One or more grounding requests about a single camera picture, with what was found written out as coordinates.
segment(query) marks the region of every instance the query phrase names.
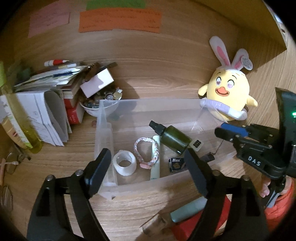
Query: black robotic claw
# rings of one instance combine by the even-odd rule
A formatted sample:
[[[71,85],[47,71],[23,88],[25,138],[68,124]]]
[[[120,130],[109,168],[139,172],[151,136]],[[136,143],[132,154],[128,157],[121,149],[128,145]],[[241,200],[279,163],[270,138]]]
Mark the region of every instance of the black robotic claw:
[[[84,171],[70,177],[46,177],[34,203],[27,231],[30,241],[106,241],[109,240],[99,224],[89,199],[98,192],[111,163],[111,153],[104,148]],[[70,194],[75,216],[83,234],[73,234],[64,194]]]
[[[264,207],[272,207],[285,187],[286,175],[296,177],[296,94],[276,88],[279,130],[251,124],[237,127],[223,123],[216,137],[233,142],[237,157],[271,179]]]
[[[189,241],[212,240],[226,194],[232,194],[228,220],[224,233],[215,240],[259,241],[267,237],[265,214],[248,176],[238,179],[212,171],[191,148],[185,151],[184,160],[197,190],[208,199]]]

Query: white tube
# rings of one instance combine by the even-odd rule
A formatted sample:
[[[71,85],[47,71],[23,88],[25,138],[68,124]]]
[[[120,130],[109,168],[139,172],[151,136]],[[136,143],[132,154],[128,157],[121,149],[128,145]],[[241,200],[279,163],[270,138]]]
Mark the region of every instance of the white tube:
[[[158,156],[158,160],[151,167],[150,180],[160,178],[160,136],[158,135],[153,136],[153,140],[155,140],[155,142],[157,142],[158,144],[159,156]],[[155,152],[155,145],[152,143],[152,158],[154,157],[154,152]]]
[[[131,164],[128,167],[121,167],[119,163],[123,160],[129,161]],[[130,151],[120,150],[114,155],[112,163],[116,171],[122,176],[132,175],[137,168],[136,158]]]

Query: wooden desk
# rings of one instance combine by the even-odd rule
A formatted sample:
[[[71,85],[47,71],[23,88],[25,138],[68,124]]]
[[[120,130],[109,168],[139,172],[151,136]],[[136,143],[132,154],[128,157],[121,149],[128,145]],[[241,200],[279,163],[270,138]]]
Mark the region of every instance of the wooden desk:
[[[38,191],[48,174],[55,177],[71,175],[77,169],[84,169],[93,160],[95,128],[91,126],[94,117],[85,113],[82,124],[73,126],[70,140],[64,147],[44,144],[40,153],[25,160],[12,175],[5,175],[5,183],[13,194],[14,209],[12,220],[25,235],[31,210]],[[260,174],[240,160],[229,160],[218,167],[228,176],[249,175],[258,186]],[[116,197],[107,201],[98,194],[90,199],[94,212],[110,240],[149,240],[139,227],[157,212],[173,211],[196,199],[200,195],[192,181],[163,189],[161,192],[149,192],[140,195]],[[73,212],[70,197],[66,196],[68,215],[76,234],[80,230]],[[154,240],[174,240],[168,230]]]

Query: pink bunny ear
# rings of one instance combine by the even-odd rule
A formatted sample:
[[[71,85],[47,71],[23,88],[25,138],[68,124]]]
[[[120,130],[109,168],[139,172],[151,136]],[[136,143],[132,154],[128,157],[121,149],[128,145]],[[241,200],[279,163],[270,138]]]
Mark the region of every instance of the pink bunny ear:
[[[242,56],[245,56],[249,58],[249,54],[245,49],[239,49],[231,63],[231,67],[237,70],[241,70],[243,68],[241,58]]]
[[[223,41],[218,36],[210,39],[210,45],[223,67],[230,67],[230,61]]]

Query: red and white marker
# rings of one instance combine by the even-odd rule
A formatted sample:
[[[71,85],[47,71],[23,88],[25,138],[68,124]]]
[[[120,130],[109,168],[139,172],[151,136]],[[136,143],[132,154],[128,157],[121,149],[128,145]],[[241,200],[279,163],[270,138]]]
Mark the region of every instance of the red and white marker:
[[[71,61],[70,60],[62,60],[62,59],[54,59],[54,60],[48,60],[48,61],[44,62],[44,66],[49,67],[49,66],[60,65],[60,64],[68,63],[68,62],[71,62]]]

